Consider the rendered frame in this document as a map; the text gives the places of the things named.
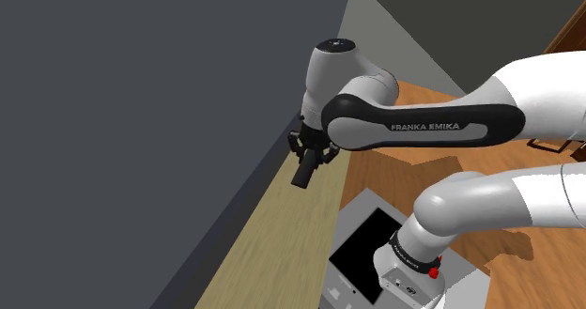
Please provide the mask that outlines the dark brown wooden furniture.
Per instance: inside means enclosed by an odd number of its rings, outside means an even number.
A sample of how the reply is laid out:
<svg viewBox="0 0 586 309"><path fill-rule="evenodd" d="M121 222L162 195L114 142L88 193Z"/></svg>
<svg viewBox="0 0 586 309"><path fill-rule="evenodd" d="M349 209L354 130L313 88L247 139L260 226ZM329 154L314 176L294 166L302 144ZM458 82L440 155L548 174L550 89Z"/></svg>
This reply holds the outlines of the dark brown wooden furniture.
<svg viewBox="0 0 586 309"><path fill-rule="evenodd" d="M543 51L543 54L572 51L586 51L586 0L583 0L560 32ZM539 146L537 145L537 139L531 139L527 142L527 146L560 154L574 141L577 140L566 140L559 148L554 149Z"/></svg>

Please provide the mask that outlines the grey robot stand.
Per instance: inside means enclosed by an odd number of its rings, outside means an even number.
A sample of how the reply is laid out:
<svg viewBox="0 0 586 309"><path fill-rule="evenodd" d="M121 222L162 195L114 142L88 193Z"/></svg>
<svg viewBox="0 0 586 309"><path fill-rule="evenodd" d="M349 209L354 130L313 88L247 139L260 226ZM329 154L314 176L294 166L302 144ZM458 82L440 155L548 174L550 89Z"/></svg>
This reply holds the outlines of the grey robot stand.
<svg viewBox="0 0 586 309"><path fill-rule="evenodd" d="M407 217L366 189L337 216L317 309L412 309L380 287L373 255ZM485 309L490 277L451 249L442 253L445 301L435 309Z"/></svg>

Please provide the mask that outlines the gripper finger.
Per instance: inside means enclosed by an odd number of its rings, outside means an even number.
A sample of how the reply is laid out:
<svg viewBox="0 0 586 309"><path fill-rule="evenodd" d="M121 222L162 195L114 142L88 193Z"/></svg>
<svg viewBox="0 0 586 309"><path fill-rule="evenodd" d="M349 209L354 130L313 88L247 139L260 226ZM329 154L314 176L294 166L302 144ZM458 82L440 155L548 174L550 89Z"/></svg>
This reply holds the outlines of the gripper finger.
<svg viewBox="0 0 586 309"><path fill-rule="evenodd" d="M329 145L321 151L321 161L325 164L330 163L340 152L340 148L334 143Z"/></svg>
<svg viewBox="0 0 586 309"><path fill-rule="evenodd" d="M302 159L305 154L305 147L300 141L300 133L298 131L290 131L287 135L287 142L290 150L295 153L299 159Z"/></svg>

